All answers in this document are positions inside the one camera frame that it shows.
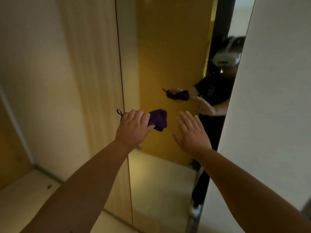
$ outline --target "white shoe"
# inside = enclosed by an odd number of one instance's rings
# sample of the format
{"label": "white shoe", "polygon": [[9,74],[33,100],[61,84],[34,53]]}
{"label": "white shoe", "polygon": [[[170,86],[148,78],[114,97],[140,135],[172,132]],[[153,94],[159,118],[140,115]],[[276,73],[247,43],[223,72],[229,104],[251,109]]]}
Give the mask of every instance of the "white shoe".
{"label": "white shoe", "polygon": [[198,218],[200,216],[200,213],[202,211],[202,205],[199,204],[198,206],[194,207],[192,204],[189,209],[189,215],[193,218]]}

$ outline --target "mirror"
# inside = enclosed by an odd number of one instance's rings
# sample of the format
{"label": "mirror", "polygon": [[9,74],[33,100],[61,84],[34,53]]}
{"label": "mirror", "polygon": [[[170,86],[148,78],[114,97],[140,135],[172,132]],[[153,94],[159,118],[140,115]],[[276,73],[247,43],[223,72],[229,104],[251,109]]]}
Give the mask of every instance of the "mirror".
{"label": "mirror", "polygon": [[[209,177],[175,143],[175,118],[200,112],[217,149],[253,3],[116,0],[124,109],[167,111],[167,128],[152,130],[128,159],[133,225],[141,231],[196,232]],[[162,91],[176,88],[190,100]]]}

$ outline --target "floor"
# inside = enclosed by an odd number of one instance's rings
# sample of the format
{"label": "floor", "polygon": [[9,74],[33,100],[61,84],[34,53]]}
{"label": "floor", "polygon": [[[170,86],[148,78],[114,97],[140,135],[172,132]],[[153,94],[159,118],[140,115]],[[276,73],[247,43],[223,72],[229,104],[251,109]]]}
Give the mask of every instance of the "floor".
{"label": "floor", "polygon": [[[59,184],[37,170],[0,190],[0,233],[19,233]],[[91,233],[136,231],[102,212]]]}
{"label": "floor", "polygon": [[128,160],[133,209],[185,232],[196,172],[139,150],[132,151]]}

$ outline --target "reflected hand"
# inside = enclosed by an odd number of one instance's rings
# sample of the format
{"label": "reflected hand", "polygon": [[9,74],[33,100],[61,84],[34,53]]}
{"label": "reflected hand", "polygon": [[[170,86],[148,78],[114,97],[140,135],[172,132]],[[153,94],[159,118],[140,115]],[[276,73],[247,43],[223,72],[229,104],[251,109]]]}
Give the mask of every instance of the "reflected hand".
{"label": "reflected hand", "polygon": [[175,88],[175,89],[169,89],[170,93],[172,93],[173,95],[176,95],[178,92],[182,92],[184,91],[181,88]]}
{"label": "reflected hand", "polygon": [[213,106],[211,106],[206,100],[202,97],[194,96],[192,97],[192,101],[196,106],[196,110],[199,111],[200,114],[215,116],[216,110]]}
{"label": "reflected hand", "polygon": [[186,113],[180,112],[176,119],[181,132],[181,136],[173,134],[176,143],[194,159],[200,160],[200,157],[211,150],[212,146],[199,117],[197,115],[192,117],[186,111]]}
{"label": "reflected hand", "polygon": [[125,113],[117,129],[115,141],[126,146],[130,151],[144,141],[155,125],[148,126],[150,113],[132,110]]}

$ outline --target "reflected purple cloth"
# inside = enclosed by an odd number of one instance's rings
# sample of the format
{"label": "reflected purple cloth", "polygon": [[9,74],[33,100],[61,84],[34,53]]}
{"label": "reflected purple cloth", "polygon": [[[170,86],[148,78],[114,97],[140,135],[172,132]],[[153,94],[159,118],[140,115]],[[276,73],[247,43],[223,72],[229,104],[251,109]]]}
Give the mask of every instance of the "reflected purple cloth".
{"label": "reflected purple cloth", "polygon": [[162,89],[163,89],[163,91],[165,91],[167,98],[170,98],[173,100],[183,100],[183,101],[189,100],[189,92],[188,91],[177,92],[174,95],[169,90],[166,91],[164,88],[162,88]]}
{"label": "reflected purple cloth", "polygon": [[[121,115],[121,120],[123,117],[123,113],[120,109],[117,109],[117,113]],[[148,122],[149,125],[155,125],[154,129],[161,132],[164,128],[167,128],[167,113],[166,110],[158,109],[150,112],[150,118]]]}

